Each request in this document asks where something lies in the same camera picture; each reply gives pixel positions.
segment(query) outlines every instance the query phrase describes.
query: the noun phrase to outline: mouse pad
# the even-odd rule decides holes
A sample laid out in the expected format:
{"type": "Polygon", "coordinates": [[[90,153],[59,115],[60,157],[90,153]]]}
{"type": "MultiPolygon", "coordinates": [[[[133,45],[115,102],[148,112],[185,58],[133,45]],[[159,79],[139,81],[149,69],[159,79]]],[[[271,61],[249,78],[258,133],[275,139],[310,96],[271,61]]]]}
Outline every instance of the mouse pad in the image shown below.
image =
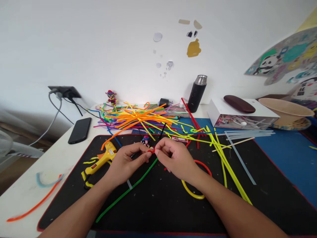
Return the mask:
{"type": "MultiPolygon", "coordinates": [[[[143,136],[121,135],[117,136],[117,139],[122,145],[129,145],[140,142],[143,136]]],[[[101,154],[101,145],[109,137],[97,136],[93,139],[39,221],[38,230],[48,227],[54,219],[87,192],[84,189],[81,172],[89,164],[83,164],[83,162],[90,161],[92,157],[101,154]]],[[[225,136],[219,136],[219,140],[221,144],[228,145],[225,136]]],[[[111,141],[117,149],[120,148],[116,140],[111,141]]],[[[253,185],[248,178],[234,150],[226,148],[224,153],[253,205],[288,235],[317,235],[315,208],[284,177],[261,148],[253,140],[238,144],[236,148],[256,185],[253,185]]],[[[213,178],[224,184],[221,160],[217,152],[212,152],[214,147],[200,142],[197,149],[197,143],[192,141],[188,150],[194,159],[203,162],[210,169],[213,178]]],[[[132,175],[130,178],[132,185],[144,175],[155,159],[156,156],[153,154],[150,162],[143,164],[132,175]]],[[[109,164],[106,163],[89,178],[89,182],[95,184],[108,168],[109,164]]],[[[190,196],[181,180],[165,171],[164,168],[157,161],[148,175],[98,223],[94,223],[92,229],[104,232],[226,234],[224,225],[207,199],[197,200],[190,196]]],[[[228,189],[240,195],[227,171],[226,176],[228,189]]],[[[189,184],[187,186],[195,194],[201,194],[193,186],[189,184]]],[[[98,216],[128,189],[127,183],[117,187],[109,195],[98,216]]]]}

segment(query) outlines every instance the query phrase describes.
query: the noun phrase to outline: hand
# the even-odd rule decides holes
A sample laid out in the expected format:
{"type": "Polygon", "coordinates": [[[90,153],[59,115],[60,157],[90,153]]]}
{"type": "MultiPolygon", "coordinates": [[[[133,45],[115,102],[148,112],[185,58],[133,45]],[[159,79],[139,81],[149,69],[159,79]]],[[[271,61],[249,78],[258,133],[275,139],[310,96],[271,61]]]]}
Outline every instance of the hand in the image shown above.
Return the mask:
{"type": "Polygon", "coordinates": [[[155,154],[159,161],[177,178],[190,184],[194,181],[195,174],[200,170],[181,142],[163,138],[155,146],[155,154]]]}
{"type": "Polygon", "coordinates": [[[149,148],[142,143],[134,143],[131,145],[123,146],[119,149],[116,156],[113,158],[110,168],[105,174],[107,180],[111,180],[113,188],[126,182],[131,175],[142,165],[144,162],[149,162],[152,153],[148,152],[149,148]],[[136,152],[142,152],[135,160],[131,156],[136,152]]]}

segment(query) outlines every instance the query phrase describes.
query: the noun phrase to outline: fan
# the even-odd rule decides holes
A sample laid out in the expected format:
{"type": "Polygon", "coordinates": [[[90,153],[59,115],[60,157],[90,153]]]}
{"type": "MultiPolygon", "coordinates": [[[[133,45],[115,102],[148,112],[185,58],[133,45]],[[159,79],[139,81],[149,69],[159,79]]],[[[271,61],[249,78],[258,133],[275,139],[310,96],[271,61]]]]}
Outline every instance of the fan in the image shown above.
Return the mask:
{"type": "Polygon", "coordinates": [[[13,142],[12,138],[8,134],[0,131],[0,158],[7,155],[40,158],[43,154],[43,151],[36,148],[13,142]]]}

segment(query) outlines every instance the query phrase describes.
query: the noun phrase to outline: small doll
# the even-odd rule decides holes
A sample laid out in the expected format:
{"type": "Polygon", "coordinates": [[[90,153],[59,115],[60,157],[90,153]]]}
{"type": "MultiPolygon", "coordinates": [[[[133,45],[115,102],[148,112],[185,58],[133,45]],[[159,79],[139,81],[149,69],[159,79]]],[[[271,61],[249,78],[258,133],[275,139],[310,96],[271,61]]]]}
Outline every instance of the small doll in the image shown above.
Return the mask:
{"type": "Polygon", "coordinates": [[[116,93],[114,93],[111,90],[108,90],[108,92],[106,93],[108,95],[108,101],[107,102],[111,102],[111,106],[116,106],[116,103],[118,102],[118,100],[116,100],[115,95],[116,93]]]}
{"type": "Polygon", "coordinates": [[[141,143],[149,148],[150,147],[150,138],[149,138],[149,136],[144,136],[143,139],[141,140],[141,143]]]}

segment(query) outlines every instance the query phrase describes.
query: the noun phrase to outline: tan bowl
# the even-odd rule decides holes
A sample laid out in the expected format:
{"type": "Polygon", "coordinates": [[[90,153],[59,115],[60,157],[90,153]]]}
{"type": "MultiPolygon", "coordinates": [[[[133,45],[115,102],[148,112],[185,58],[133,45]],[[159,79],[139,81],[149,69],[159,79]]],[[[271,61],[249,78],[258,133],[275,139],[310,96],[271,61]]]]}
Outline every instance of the tan bowl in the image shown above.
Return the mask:
{"type": "Polygon", "coordinates": [[[285,125],[315,113],[301,105],[281,99],[261,98],[259,102],[280,116],[274,124],[285,125]]]}

